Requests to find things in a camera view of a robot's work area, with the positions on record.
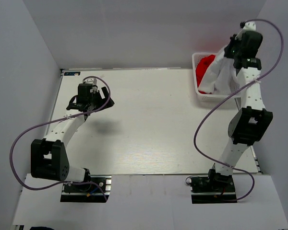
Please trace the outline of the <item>white t shirt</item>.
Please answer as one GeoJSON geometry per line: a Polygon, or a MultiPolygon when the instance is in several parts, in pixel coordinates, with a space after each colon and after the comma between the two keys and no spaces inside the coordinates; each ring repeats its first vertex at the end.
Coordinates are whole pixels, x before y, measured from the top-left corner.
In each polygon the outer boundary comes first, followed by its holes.
{"type": "Polygon", "coordinates": [[[207,68],[198,86],[199,91],[207,94],[230,95],[240,88],[236,69],[233,67],[234,59],[224,56],[225,47],[218,51],[207,68]]]}

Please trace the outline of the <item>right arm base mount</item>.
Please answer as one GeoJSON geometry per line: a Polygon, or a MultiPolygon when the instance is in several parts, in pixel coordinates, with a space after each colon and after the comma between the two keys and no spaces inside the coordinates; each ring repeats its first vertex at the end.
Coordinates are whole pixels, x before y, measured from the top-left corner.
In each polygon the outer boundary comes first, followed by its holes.
{"type": "Polygon", "coordinates": [[[185,180],[191,189],[192,204],[237,203],[233,179],[228,183],[212,182],[208,176],[189,176],[185,180]]]}

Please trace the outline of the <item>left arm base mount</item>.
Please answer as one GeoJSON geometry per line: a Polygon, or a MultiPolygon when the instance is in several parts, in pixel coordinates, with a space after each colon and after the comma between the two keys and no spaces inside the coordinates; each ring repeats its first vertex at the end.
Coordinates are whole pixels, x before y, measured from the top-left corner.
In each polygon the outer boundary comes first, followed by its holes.
{"type": "Polygon", "coordinates": [[[111,175],[91,176],[95,184],[73,185],[62,187],[60,202],[62,203],[106,203],[111,191],[111,175]]]}

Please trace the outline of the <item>red t shirt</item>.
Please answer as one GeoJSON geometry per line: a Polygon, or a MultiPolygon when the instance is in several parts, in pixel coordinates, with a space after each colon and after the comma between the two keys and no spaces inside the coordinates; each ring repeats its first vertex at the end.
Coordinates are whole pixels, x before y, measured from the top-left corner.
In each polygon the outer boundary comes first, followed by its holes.
{"type": "Polygon", "coordinates": [[[200,85],[200,83],[204,77],[204,74],[206,73],[210,64],[214,61],[215,57],[216,57],[215,55],[209,55],[207,57],[202,58],[200,60],[200,62],[198,63],[196,70],[195,70],[198,89],[199,89],[199,85],[200,85]]]}

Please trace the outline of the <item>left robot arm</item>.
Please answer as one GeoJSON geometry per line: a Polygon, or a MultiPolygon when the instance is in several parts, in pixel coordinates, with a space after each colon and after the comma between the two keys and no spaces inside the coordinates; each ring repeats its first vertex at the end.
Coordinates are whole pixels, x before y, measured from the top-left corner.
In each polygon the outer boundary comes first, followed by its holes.
{"type": "Polygon", "coordinates": [[[99,90],[95,84],[80,83],[77,95],[66,107],[63,120],[45,137],[31,143],[31,175],[34,178],[73,182],[81,191],[89,190],[92,185],[89,170],[71,166],[66,147],[91,113],[113,105],[107,86],[99,90]]]}

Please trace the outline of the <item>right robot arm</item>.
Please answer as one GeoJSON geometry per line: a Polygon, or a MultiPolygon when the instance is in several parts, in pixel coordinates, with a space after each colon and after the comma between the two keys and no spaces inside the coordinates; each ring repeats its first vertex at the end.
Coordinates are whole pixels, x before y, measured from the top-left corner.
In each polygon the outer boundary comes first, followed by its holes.
{"type": "Polygon", "coordinates": [[[266,110],[261,97],[259,82],[261,61],[256,58],[263,36],[255,31],[246,31],[240,38],[231,37],[224,56],[233,60],[234,77],[240,87],[252,85],[240,92],[241,106],[228,126],[228,143],[218,160],[209,170],[207,185],[213,191],[231,183],[233,169],[240,157],[255,142],[260,141],[273,114],[266,110]]]}

